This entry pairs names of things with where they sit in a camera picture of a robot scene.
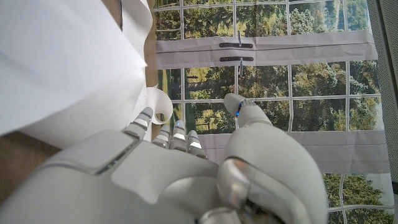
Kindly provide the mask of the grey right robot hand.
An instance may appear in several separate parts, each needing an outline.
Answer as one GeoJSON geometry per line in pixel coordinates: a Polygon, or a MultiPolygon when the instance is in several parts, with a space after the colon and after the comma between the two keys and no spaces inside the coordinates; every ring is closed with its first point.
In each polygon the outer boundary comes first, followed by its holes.
{"type": "Polygon", "coordinates": [[[326,223],[322,174],[255,102],[229,93],[238,120],[220,164],[196,132],[163,127],[150,108],[44,162],[1,206],[2,223],[326,223]]]}

